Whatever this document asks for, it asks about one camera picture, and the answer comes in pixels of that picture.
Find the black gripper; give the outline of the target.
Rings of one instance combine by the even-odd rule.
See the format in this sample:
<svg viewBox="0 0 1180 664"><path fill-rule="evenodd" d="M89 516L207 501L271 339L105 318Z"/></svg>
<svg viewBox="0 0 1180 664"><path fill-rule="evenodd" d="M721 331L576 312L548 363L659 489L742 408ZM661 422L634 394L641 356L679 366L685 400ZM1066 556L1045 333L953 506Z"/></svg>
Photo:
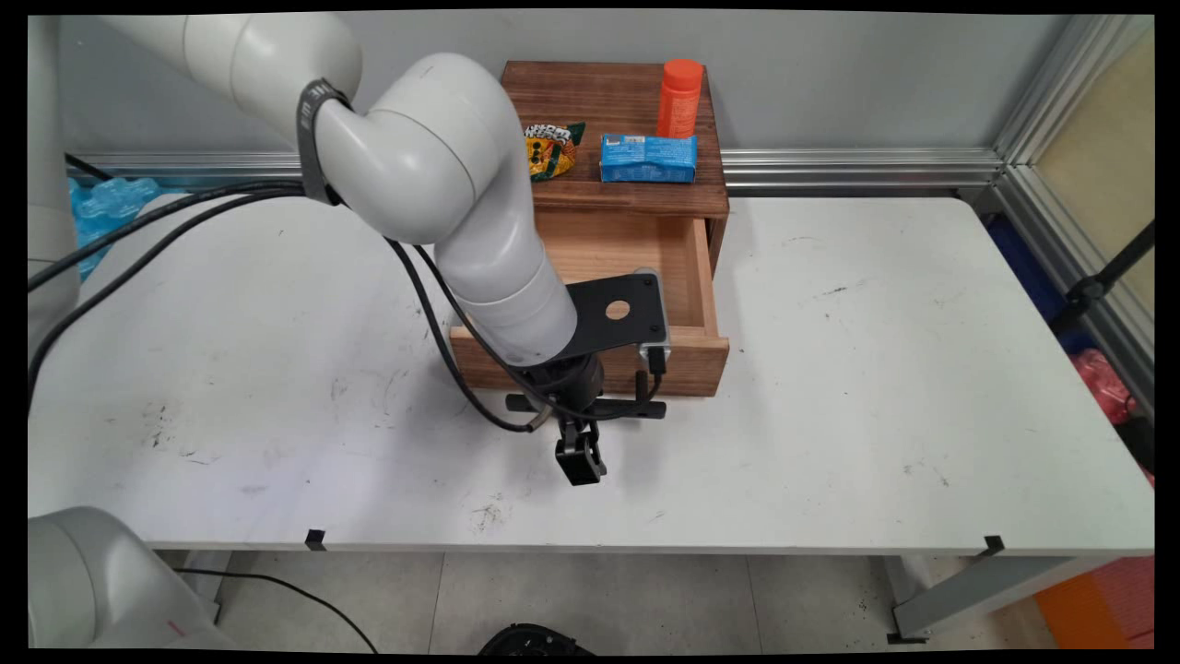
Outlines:
<svg viewBox="0 0 1180 664"><path fill-rule="evenodd" d="M527 383L543 394L545 402L558 405L560 419L585 419L603 415L596 399L602 395L604 369L599 356L560 359L532 367L525 374ZM559 420L555 455L558 467L572 486L599 484L607 475L599 449L599 430L595 421Z"/></svg>

